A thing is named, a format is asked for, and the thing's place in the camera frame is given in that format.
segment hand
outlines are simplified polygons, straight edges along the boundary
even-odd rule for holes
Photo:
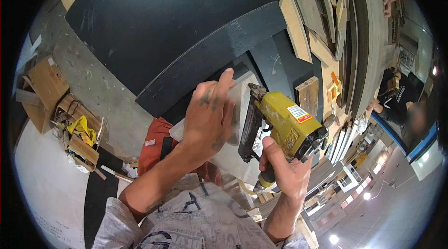
[[[235,102],[227,100],[228,89],[235,84],[232,77],[233,69],[228,68],[219,82],[200,83],[193,92],[185,115],[184,139],[179,145],[185,149],[185,156],[192,157],[194,168],[216,155],[232,134]]]
[[[264,171],[267,163],[271,163],[274,168],[276,182],[282,194],[291,198],[296,203],[303,203],[306,188],[311,173],[311,158],[306,163],[297,159],[288,162],[284,157],[281,147],[273,138],[267,136],[263,138],[263,152],[260,159],[259,169]]]
[[[392,16],[392,2],[390,0],[383,0],[384,5],[384,17],[388,18]]]

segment yellow nail gun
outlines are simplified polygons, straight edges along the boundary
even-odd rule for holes
[[[267,92],[266,88],[250,83],[250,102],[247,109],[238,153],[244,162],[259,161],[253,145],[263,120],[269,125],[271,137],[282,148],[288,161],[297,158],[305,163],[308,157],[324,149],[328,131],[315,118],[301,109],[281,92]],[[275,182],[271,164],[259,175],[254,192],[270,187]]]

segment white board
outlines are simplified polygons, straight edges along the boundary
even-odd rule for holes
[[[247,86],[248,83],[259,84],[255,75],[250,71],[236,80],[235,86],[229,90],[228,95],[232,98],[240,97],[240,100],[236,99],[235,104],[235,108],[237,108],[238,102],[240,104],[238,145],[244,129],[247,108],[249,107],[250,89]],[[184,135],[184,120],[172,127],[169,133],[172,138],[181,141]],[[255,185],[260,173],[260,170],[258,169],[259,163],[255,159],[251,160],[249,163],[245,163],[238,153],[238,145],[231,145],[229,143],[224,144],[222,149],[210,160],[210,162],[236,178],[251,185]]]
[[[48,242],[84,249],[84,201],[89,174],[67,161],[52,131],[40,134],[28,121],[14,155],[22,191]]]

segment right hand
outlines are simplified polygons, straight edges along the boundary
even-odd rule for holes
[[[267,164],[271,163],[274,168],[277,186],[282,191],[282,194],[294,199],[296,202],[300,202],[299,200],[305,198],[308,180],[310,179],[311,158],[306,163],[302,163],[297,159],[288,162],[281,147],[273,138],[266,136],[262,142],[263,152],[260,158],[259,169],[264,171]]]

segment black panel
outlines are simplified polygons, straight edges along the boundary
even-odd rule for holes
[[[323,86],[320,60],[316,58],[314,54],[311,54],[312,64],[296,58],[287,31],[279,32],[272,38],[279,51],[292,93],[294,93],[295,87],[299,86],[309,78],[316,76],[319,79],[319,97],[316,119],[320,123],[323,123]]]
[[[97,168],[107,177],[103,180],[97,173],[90,173],[87,182],[86,201],[84,202],[84,242],[86,248],[92,248],[96,233],[106,213],[108,197],[116,197],[118,178],[101,169],[104,164],[114,171],[120,171],[123,161],[110,154],[103,148],[98,149],[99,159]]]
[[[158,118],[229,61],[285,28],[276,1],[250,11],[182,54],[151,81],[136,101]]]
[[[271,1],[278,0],[75,0],[65,18],[99,61],[138,95],[201,39]]]
[[[279,91],[293,99],[294,95],[291,92],[279,51],[272,37],[253,47],[250,54],[266,83],[268,91]]]

